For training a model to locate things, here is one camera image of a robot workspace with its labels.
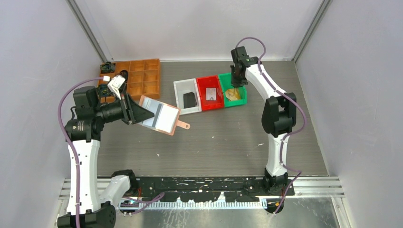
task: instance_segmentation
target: metal floor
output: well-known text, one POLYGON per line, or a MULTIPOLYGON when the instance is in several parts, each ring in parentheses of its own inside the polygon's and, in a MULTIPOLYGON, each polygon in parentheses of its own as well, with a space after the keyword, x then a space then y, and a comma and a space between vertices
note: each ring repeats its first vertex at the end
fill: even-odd
MULTIPOLYGON (((162 62, 159 100, 176 106, 173 81, 228 73, 230 64, 162 62)), ((306 129, 289 140, 288 165, 302 170, 302 175, 327 175, 294 63, 271 61, 264 66, 280 87, 296 94, 308 117, 306 129)), ((191 128, 178 128, 174 136, 118 121, 106 124, 98 175, 123 169, 132 169, 137 176, 263 175, 268 157, 268 137, 261 126, 264 102, 252 85, 246 88, 246 105, 180 116, 191 128)), ((295 129, 301 120, 298 113, 295 129)))
POLYGON ((145 210, 117 214, 115 228, 338 228, 330 198, 287 199, 284 210, 264 209, 145 210))

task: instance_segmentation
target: white card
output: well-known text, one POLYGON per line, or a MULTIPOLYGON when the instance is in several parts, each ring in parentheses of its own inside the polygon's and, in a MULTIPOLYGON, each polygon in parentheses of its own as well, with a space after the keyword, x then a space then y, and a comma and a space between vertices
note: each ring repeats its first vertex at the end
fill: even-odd
POLYGON ((140 125, 168 133, 172 132, 173 126, 176 124, 179 109, 170 107, 149 97, 144 99, 142 107, 153 112, 154 117, 144 120, 139 123, 140 125))
POLYGON ((206 100, 207 101, 215 101, 217 99, 215 88, 206 88, 206 100))

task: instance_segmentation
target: black object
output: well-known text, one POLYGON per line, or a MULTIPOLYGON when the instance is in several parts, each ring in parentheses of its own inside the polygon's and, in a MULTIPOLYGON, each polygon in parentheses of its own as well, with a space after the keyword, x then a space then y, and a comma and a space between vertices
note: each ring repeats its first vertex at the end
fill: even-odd
POLYGON ((137 189, 139 188, 139 184, 136 179, 136 175, 134 174, 133 170, 120 170, 116 171, 112 174, 111 177, 125 175, 129 177, 130 180, 130 189, 126 192, 127 195, 133 195, 137 189))
POLYGON ((288 179, 288 173, 280 176, 271 176, 265 168, 265 176, 263 177, 263 189, 270 193, 271 191, 277 192, 279 189, 286 187, 291 180, 288 179))
POLYGON ((197 106, 196 95, 194 92, 186 93, 183 95, 184 108, 193 108, 197 106))
POLYGON ((106 62, 101 64, 99 69, 101 69, 101 74, 113 73, 115 72, 115 65, 111 62, 106 62))
POLYGON ((123 85, 119 88, 120 93, 126 93, 127 90, 127 81, 129 80, 129 72, 127 70, 122 70, 120 73, 120 76, 125 78, 125 82, 123 85))
POLYGON ((65 126, 71 141, 101 140, 105 123, 121 119, 125 124, 136 124, 154 117, 154 113, 139 106, 129 94, 122 100, 100 104, 96 88, 85 86, 73 93, 77 119, 69 120, 65 126))
MULTIPOLYGON (((111 202, 101 204, 101 209, 92 212, 87 210, 80 215, 81 228, 113 228, 116 223, 116 210, 111 202)), ((58 218, 58 228, 75 228, 76 216, 67 213, 58 218)))
POLYGON ((75 109, 75 108, 76 108, 75 106, 73 106, 73 107, 70 108, 70 111, 71 111, 71 119, 70 119, 70 120, 74 119, 74 117, 76 116, 76 115, 74 114, 74 112, 73 112, 73 109, 75 109))
POLYGON ((245 77, 246 68, 257 64, 259 58, 249 57, 244 46, 233 49, 231 55, 234 62, 234 65, 231 66, 231 86, 239 88, 247 85, 248 81, 245 77))
POLYGON ((110 96, 110 91, 109 91, 109 88, 108 88, 108 84, 99 84, 98 85, 98 96, 99 97, 110 96))
MULTIPOLYGON (((188 202, 189 200, 194 200, 195 202, 211 200, 214 202, 218 200, 221 192, 225 192, 226 202, 259 202, 257 196, 282 195, 282 188, 272 188, 270 191, 266 191, 263 180, 264 177, 245 176, 137 177, 143 200, 152 200, 159 193, 165 192, 165 196, 160 200, 161 202, 176 202, 178 197, 181 197, 182 202, 188 202)), ((288 196, 294 194, 294 188, 290 188, 287 192, 288 196)))
MULTIPOLYGON (((297 101, 294 93, 285 94, 293 101, 297 101)), ((266 99, 262 114, 262 126, 267 134, 278 137, 279 134, 292 132, 297 122, 297 108, 283 96, 266 99)))
MULTIPOLYGON (((267 208, 265 208, 265 210, 266 210, 268 213, 270 213, 270 214, 273 214, 273 213, 276 211, 276 209, 277 209, 277 207, 279 206, 279 204, 280 204, 280 202, 278 201, 278 199, 267 199, 267 200, 266 200, 266 203, 267 203, 267 208)), ((285 202, 283 202, 283 203, 281 204, 281 206, 280 206, 280 208, 278 209, 277 213, 280 213, 280 212, 283 210, 283 208, 284 208, 284 203, 285 203, 285 202)))

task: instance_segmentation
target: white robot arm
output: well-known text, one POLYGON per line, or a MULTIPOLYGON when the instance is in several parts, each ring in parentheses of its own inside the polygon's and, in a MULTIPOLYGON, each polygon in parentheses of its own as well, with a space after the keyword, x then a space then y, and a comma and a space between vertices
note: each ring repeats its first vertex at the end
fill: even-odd
POLYGON ((59 228, 113 228, 120 199, 125 193, 132 195, 138 189, 132 170, 112 174, 109 185, 100 196, 97 189, 97 158, 104 124, 116 120, 136 124, 154 117, 154 113, 140 107, 129 94, 120 92, 124 82, 125 79, 118 75, 108 83, 108 88, 116 97, 108 104, 99 102, 98 90, 93 86, 76 89, 73 93, 77 118, 65 125, 75 148, 73 151, 68 146, 71 158, 70 200, 67 214, 58 218, 59 228))
POLYGON ((293 93, 281 89, 264 69, 258 64, 257 57, 249 57, 245 47, 237 47, 231 51, 234 65, 231 66, 231 84, 235 88, 251 82, 265 101, 262 115, 262 126, 269 137, 269 158, 265 167, 264 182, 266 191, 286 186, 289 183, 287 169, 284 167, 287 157, 288 137, 296 124, 296 107, 284 98, 283 93, 296 101, 293 93))

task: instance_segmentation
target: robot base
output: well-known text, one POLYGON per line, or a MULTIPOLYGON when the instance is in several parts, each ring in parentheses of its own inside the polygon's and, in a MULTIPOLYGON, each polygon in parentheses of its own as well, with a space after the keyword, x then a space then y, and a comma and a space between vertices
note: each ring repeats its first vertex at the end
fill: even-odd
MULTIPOLYGON (((283 195, 284 191, 286 190, 286 187, 291 183, 291 179, 287 179, 287 183, 283 186, 273 186, 272 188, 270 188, 269 191, 267 191, 266 193, 269 195, 283 195)), ((294 186, 291 185, 290 188, 287 191, 287 196, 293 196, 295 195, 295 191, 294 191, 294 186)), ((265 209, 268 213, 273 214, 274 211, 277 209, 279 202, 281 199, 266 199, 267 202, 267 208, 265 209)), ((284 204, 285 202, 282 203, 281 207, 278 209, 277 213, 280 213, 283 208, 284 208, 284 204)))
MULTIPOLYGON (((101 205, 101 209, 90 210, 80 215, 81 228, 113 228, 116 223, 116 209, 108 201, 101 205)), ((76 216, 70 213, 58 218, 58 228, 75 228, 76 216)))
MULTIPOLYGON (((291 182, 288 179, 288 173, 284 173, 281 176, 271 176, 267 169, 265 168, 265 176, 263 177, 263 189, 268 195, 281 196, 282 192, 291 182)), ((287 195, 294 195, 294 188, 291 185, 288 189, 287 195)))

